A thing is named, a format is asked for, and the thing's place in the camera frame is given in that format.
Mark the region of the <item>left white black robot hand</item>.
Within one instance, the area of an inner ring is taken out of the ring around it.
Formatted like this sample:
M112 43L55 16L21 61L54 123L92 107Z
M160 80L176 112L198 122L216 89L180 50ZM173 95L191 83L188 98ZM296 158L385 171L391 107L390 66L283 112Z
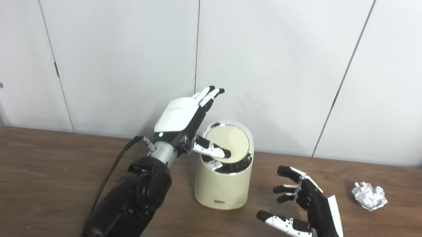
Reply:
M193 96L172 100L154 126L153 142L171 145L178 157L195 151L211 157L230 158L230 150L197 134L216 97L224 92L223 88L209 86Z

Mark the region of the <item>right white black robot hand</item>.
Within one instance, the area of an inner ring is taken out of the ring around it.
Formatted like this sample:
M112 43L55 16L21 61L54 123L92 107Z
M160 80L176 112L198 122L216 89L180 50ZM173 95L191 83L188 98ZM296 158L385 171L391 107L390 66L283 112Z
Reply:
M260 210L256 217L265 224L292 237L344 237L336 196L326 197L324 191L306 173L280 165L277 175L292 180L293 185L273 188L278 203L294 201L307 213L307 221L281 217Z

